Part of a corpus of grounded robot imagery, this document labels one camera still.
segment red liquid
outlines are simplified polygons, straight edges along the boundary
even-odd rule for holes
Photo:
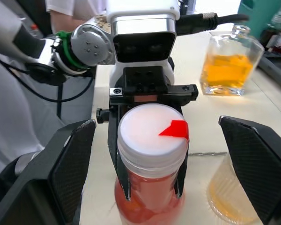
[[[147,179],[130,173],[131,201],[127,201],[119,181],[115,198],[124,225],[173,225],[184,205],[185,195],[177,199],[173,184],[176,175]]]

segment black cable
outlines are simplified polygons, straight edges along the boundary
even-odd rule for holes
[[[249,17],[243,14],[222,17],[218,17],[216,13],[182,15],[176,21],[176,33],[177,36],[195,34],[202,31],[214,30],[219,24],[239,23],[248,20]]]
[[[57,90],[57,100],[62,100],[62,94],[63,94],[63,90],[64,90],[64,85],[61,84],[60,86],[58,86],[58,90]],[[61,108],[62,108],[62,102],[58,102],[57,106],[56,106],[56,114],[57,116],[61,119]]]
[[[19,68],[17,68],[17,67],[14,67],[14,66],[12,66],[12,65],[10,65],[10,64],[7,64],[7,63],[5,63],[5,62],[3,62],[3,61],[1,61],[1,60],[0,60],[0,64],[2,64],[3,66],[5,65],[5,66],[7,66],[7,67],[9,67],[9,68],[12,68],[12,69],[14,69],[14,70],[16,70],[16,71],[19,71],[19,72],[21,72],[21,73],[23,73],[23,74],[29,74],[27,71],[22,70],[22,69],[19,69]]]
[[[33,90],[30,86],[28,86],[24,81],[22,81],[21,78],[19,78],[11,69],[10,69],[10,65],[8,65],[7,63],[3,62],[0,60],[0,64],[21,84],[23,85],[27,90],[29,90],[32,94],[38,96],[39,98],[46,100],[48,102],[54,102],[54,103],[59,103],[59,102],[69,102],[72,101],[76,98],[79,98],[81,95],[83,95],[91,86],[92,82],[93,82],[93,78],[90,79],[88,85],[86,86],[86,88],[80,92],[78,95],[75,95],[71,98],[67,98],[67,99],[61,99],[61,100],[56,100],[56,99],[51,99],[51,98],[47,98],[45,96],[42,96],[41,94],[37,93],[35,90]]]
[[[224,24],[224,23],[241,23],[248,21],[250,18],[248,15],[244,14],[234,14],[234,15],[227,15],[227,16],[221,16],[218,17],[218,25]]]

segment teal box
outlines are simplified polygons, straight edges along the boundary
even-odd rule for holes
[[[261,32],[280,8],[281,0],[242,0],[238,13],[250,17],[250,21],[242,24],[250,27],[250,34],[260,39]]]

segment person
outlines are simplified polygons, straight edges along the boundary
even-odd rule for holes
[[[106,0],[46,0],[53,32],[73,31],[106,9]]]

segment glass cup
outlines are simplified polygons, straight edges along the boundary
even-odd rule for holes
[[[259,219],[235,174],[229,154],[211,179],[207,198],[216,215],[231,224],[245,225]]]

